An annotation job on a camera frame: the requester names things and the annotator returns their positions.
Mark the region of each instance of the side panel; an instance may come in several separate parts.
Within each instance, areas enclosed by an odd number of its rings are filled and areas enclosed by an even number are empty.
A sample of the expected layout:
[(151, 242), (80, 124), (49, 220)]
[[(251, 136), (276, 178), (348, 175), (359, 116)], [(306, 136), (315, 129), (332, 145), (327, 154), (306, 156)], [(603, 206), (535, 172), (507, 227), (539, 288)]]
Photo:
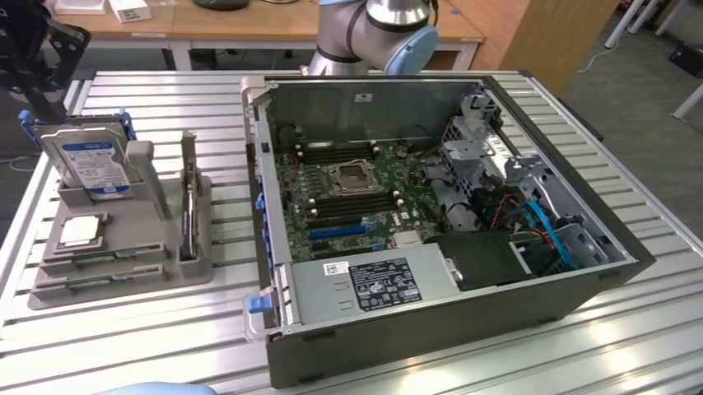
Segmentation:
[(626, 283), (634, 263), (542, 286), (270, 339), (271, 385), (286, 388), (562, 319), (594, 294)]

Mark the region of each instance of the white box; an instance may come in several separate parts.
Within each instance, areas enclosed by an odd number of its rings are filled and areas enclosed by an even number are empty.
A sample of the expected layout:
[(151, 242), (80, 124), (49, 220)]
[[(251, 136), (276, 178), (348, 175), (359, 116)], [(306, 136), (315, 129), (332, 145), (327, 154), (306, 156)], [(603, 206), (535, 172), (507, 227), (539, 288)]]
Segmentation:
[(53, 6), (56, 15), (104, 15), (108, 13), (106, 0), (57, 0)]
[(152, 19), (152, 10), (144, 0), (110, 0), (110, 6), (120, 23)]

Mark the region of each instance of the gray floor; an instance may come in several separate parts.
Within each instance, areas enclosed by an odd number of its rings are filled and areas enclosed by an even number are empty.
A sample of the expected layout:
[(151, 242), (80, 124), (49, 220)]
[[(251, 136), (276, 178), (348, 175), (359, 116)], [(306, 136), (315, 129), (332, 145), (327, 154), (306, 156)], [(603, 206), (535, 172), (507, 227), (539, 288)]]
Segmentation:
[[(602, 43), (614, 28), (603, 32), (592, 52), (603, 50)], [(694, 92), (702, 80), (695, 80), (667, 60), (674, 45), (640, 30), (626, 35), (619, 48), (598, 58), (591, 69), (578, 74), (563, 99), (606, 137), (606, 145), (631, 172), (662, 199), (691, 230), (703, 238), (703, 109), (700, 105), (687, 116), (687, 122), (671, 118), (670, 112)], [(283, 51), (240, 51), (222, 54), (219, 67), (226, 69), (296, 69), (310, 62), (311, 53), (296, 51), (283, 57)], [(162, 53), (155, 50), (94, 50), (87, 54), (84, 70), (163, 70)], [(0, 156), (27, 155), (33, 151), (16, 126), (21, 105), (0, 95), (0, 123), (5, 144)], [(32, 158), (17, 166), (29, 166)], [(0, 164), (0, 239), (31, 173), (9, 170)]]

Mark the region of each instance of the white label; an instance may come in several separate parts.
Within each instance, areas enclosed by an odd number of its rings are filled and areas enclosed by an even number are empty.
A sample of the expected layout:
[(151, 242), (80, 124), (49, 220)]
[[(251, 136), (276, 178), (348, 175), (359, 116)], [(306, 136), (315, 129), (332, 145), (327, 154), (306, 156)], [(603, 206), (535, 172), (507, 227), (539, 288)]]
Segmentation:
[(164, 39), (166, 33), (132, 33), (132, 37), (146, 37), (148, 39)]
[(356, 103), (370, 103), (374, 100), (374, 94), (372, 93), (358, 93), (354, 96), (354, 101)]
[(87, 142), (64, 144), (63, 147), (68, 165), (76, 172), (84, 188), (100, 198), (111, 198), (111, 193), (128, 189), (128, 177), (122, 165), (112, 161), (115, 147), (111, 142)]
[(326, 269), (326, 276), (350, 272), (350, 263), (347, 261), (326, 263), (323, 267)]

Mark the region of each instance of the blue clip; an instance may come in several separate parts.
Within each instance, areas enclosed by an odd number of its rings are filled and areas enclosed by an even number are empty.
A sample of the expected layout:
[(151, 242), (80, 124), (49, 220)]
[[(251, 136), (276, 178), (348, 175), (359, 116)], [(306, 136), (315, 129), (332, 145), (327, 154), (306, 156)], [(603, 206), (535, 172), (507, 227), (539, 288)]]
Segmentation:
[(263, 313), (264, 311), (268, 311), (272, 308), (274, 304), (271, 303), (270, 295), (259, 296), (246, 300), (246, 309), (250, 314)]
[(124, 107), (120, 107), (120, 123), (124, 127), (124, 133), (128, 136), (128, 140), (136, 140), (136, 133), (134, 132), (132, 127), (132, 115), (124, 110)]
[(264, 210), (264, 193), (259, 192), (259, 197), (256, 198), (256, 209)]
[(40, 139), (36, 138), (35, 134), (32, 133), (32, 126), (39, 123), (39, 120), (32, 120), (32, 113), (29, 113), (25, 109), (20, 111), (17, 118), (20, 119), (21, 130), (24, 130), (32, 139), (32, 143), (36, 145), (36, 147), (41, 149)]

